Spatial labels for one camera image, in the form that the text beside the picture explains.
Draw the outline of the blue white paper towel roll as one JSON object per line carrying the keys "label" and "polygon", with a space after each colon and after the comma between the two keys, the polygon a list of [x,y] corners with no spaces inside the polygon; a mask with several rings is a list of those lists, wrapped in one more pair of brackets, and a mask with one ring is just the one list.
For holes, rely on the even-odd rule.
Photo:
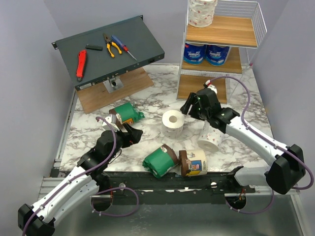
{"label": "blue white paper towel roll", "polygon": [[225,64],[230,50],[229,46],[207,45],[205,60],[212,66],[222,66]]}

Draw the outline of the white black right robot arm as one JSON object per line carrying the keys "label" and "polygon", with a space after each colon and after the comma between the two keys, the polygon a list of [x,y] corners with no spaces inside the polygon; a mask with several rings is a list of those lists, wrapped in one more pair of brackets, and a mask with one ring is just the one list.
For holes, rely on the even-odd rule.
{"label": "white black right robot arm", "polygon": [[305,176],[303,151],[299,146],[277,142],[251,126],[232,108],[223,108],[213,90],[203,88],[190,93],[180,111],[239,140],[266,162],[265,167],[237,167],[231,171],[226,181],[229,191],[236,193],[244,186],[255,185],[269,186],[279,194],[286,194]]}

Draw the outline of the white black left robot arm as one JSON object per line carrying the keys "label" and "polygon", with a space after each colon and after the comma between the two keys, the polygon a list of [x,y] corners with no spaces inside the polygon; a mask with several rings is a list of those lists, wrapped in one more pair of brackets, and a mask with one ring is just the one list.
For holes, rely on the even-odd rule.
{"label": "white black left robot arm", "polygon": [[94,194],[112,193],[109,177],[103,174],[118,151],[137,144],[142,130],[124,124],[125,132],[107,123],[96,145],[85,153],[76,167],[45,197],[18,210],[18,226],[24,236],[51,236],[55,227],[70,211]]}

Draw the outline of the green wrapped roll near left arm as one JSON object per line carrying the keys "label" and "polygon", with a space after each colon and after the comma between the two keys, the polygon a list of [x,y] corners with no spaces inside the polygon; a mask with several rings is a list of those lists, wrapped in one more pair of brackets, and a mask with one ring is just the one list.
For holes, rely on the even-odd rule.
{"label": "green wrapped roll near left arm", "polygon": [[110,109],[109,113],[116,116],[116,125],[119,128],[122,128],[125,123],[131,125],[139,122],[145,117],[144,113],[138,111],[130,102]]}

